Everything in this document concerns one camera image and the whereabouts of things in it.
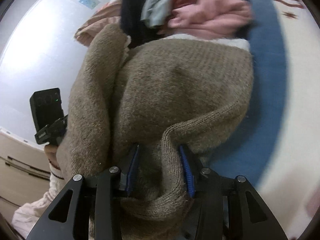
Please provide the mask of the person's left forearm sleeve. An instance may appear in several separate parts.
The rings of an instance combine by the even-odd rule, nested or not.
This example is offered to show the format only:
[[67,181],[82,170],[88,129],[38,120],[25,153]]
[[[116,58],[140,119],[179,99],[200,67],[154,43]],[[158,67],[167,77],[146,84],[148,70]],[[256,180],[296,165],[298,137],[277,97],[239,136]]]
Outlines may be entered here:
[[39,200],[25,203],[14,212],[12,225],[24,239],[27,238],[44,211],[65,186],[65,180],[60,168],[52,163],[49,163],[49,167],[50,182],[48,191]]

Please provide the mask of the person's left hand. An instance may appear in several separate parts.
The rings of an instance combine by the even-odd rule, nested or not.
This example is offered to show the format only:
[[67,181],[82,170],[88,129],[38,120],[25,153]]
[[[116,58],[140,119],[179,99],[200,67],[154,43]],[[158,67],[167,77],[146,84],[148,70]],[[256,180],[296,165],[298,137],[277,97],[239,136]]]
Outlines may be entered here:
[[60,169],[59,164],[57,162],[57,153],[58,147],[52,144],[48,144],[44,147],[44,152],[48,158],[49,163],[57,170]]

